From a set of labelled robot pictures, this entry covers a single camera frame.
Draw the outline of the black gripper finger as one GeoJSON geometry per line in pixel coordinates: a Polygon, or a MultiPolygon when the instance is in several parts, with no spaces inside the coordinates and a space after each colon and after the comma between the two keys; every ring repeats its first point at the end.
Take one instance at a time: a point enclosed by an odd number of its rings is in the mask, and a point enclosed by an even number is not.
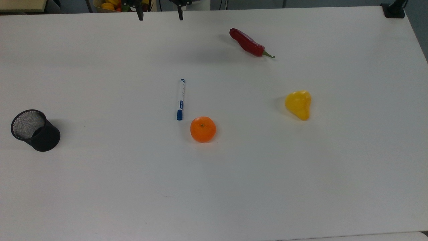
{"type": "Polygon", "coordinates": [[[179,20],[183,20],[183,11],[187,9],[188,5],[192,5],[192,0],[169,0],[172,4],[177,7],[179,20]]]}
{"type": "Polygon", "coordinates": [[[123,0],[122,12],[136,12],[139,20],[143,20],[144,12],[151,11],[151,0],[123,0]]]}

